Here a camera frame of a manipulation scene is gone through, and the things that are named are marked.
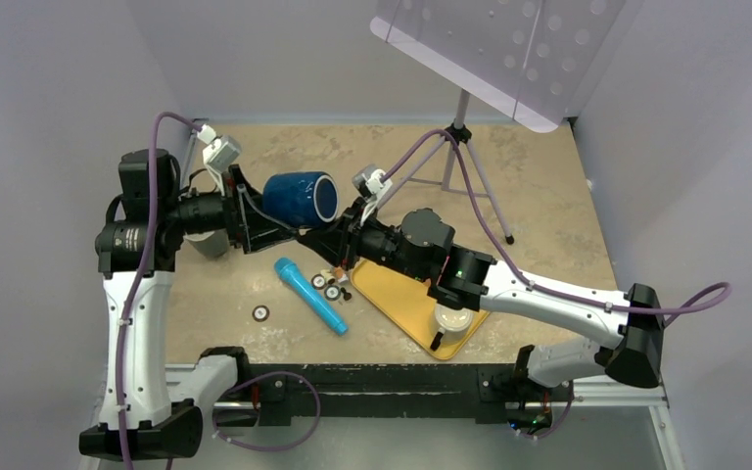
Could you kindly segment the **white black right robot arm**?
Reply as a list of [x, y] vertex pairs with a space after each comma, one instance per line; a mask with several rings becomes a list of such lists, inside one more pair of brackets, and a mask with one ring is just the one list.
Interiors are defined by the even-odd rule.
[[575, 333], [552, 346], [526, 346], [510, 373], [520, 397], [532, 399], [565, 381], [604, 374], [636, 388], [661, 381], [664, 324], [654, 314], [656, 291], [635, 283], [629, 291], [597, 290], [534, 274], [516, 274], [492, 255], [455, 243], [455, 230], [429, 208], [409, 212], [400, 225], [363, 215], [356, 201], [298, 242], [334, 266], [366, 259], [420, 283], [440, 306], [510, 313]]

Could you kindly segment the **dark blue ceramic mug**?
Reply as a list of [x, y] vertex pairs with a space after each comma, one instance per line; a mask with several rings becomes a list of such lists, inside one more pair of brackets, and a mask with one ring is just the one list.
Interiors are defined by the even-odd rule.
[[297, 171], [271, 176], [262, 190], [267, 215], [295, 228], [317, 228], [337, 217], [335, 180], [323, 171]]

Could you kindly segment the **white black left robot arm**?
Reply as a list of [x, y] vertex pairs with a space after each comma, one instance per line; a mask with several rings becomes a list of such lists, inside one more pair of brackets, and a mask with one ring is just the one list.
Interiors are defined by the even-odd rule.
[[186, 233], [222, 227], [217, 196], [180, 197], [179, 162], [164, 149], [121, 157], [121, 193], [95, 240], [109, 316], [108, 375], [95, 425], [80, 433], [85, 456], [115, 461], [191, 458], [217, 400], [253, 386], [246, 352], [204, 350], [175, 389], [165, 373], [165, 328], [175, 255]]

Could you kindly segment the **grey ceramic mug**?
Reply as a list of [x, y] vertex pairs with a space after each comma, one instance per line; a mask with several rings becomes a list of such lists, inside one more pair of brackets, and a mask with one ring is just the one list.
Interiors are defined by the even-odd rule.
[[229, 238], [224, 230], [187, 234], [184, 241], [206, 259], [218, 259], [230, 250]]

